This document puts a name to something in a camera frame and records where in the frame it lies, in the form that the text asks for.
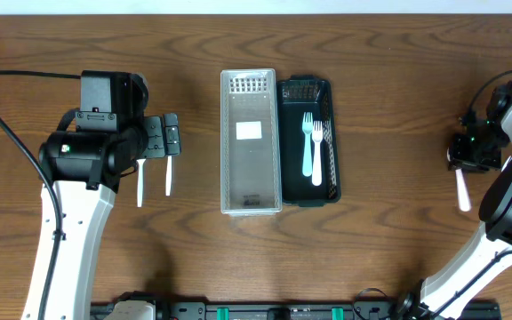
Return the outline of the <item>pale pink plastic spoon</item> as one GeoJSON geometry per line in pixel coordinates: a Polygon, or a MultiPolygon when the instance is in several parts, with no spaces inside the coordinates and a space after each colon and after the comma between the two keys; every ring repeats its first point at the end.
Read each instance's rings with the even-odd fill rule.
{"type": "Polygon", "coordinates": [[[455,178],[457,188],[458,206],[462,212],[469,212],[472,209],[468,188],[461,168],[455,167],[455,178]]]}

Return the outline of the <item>white plastic fork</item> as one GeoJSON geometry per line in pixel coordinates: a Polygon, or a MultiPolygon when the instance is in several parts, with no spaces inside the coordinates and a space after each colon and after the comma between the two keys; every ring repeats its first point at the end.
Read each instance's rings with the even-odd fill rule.
{"type": "Polygon", "coordinates": [[[501,167],[501,171],[502,171],[502,172],[507,168],[507,166],[508,166],[508,164],[510,163],[510,161],[511,161],[511,160],[512,160],[512,156],[509,156],[509,157],[506,159],[506,161],[505,161],[504,165],[502,165],[502,167],[501,167]]]}
{"type": "Polygon", "coordinates": [[[323,141],[323,125],[321,121],[315,121],[311,135],[314,142],[314,155],[312,167],[312,184],[320,186],[323,181],[322,176],[322,158],[321,158],[321,143],[323,141]]]}

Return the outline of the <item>mint green plastic fork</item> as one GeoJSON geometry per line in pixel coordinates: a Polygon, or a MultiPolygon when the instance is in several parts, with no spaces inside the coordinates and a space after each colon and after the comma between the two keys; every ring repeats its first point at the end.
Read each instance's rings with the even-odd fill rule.
{"type": "Polygon", "coordinates": [[[301,130],[304,134],[302,175],[309,177],[312,174],[311,133],[313,131],[313,115],[311,112],[303,114],[301,130]]]}

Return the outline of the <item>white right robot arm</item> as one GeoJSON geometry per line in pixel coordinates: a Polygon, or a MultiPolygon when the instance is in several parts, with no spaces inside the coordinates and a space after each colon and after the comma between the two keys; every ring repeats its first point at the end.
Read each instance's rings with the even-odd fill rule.
{"type": "Polygon", "coordinates": [[[471,208],[464,172],[500,174],[484,194],[474,235],[445,267],[421,282],[412,302],[403,304],[410,318],[459,318],[486,285],[512,266],[512,81],[494,89],[484,119],[469,111],[461,123],[465,131],[454,136],[447,151],[459,208],[471,208]]]}

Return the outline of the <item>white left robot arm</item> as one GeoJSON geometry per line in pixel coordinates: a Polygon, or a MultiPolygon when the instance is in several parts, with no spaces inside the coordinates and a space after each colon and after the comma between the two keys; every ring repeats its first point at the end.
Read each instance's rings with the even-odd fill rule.
{"type": "Polygon", "coordinates": [[[87,319],[100,242],[121,179],[163,157],[163,122],[146,116],[139,74],[85,70],[81,103],[39,149],[42,224],[25,319],[87,319]]]}

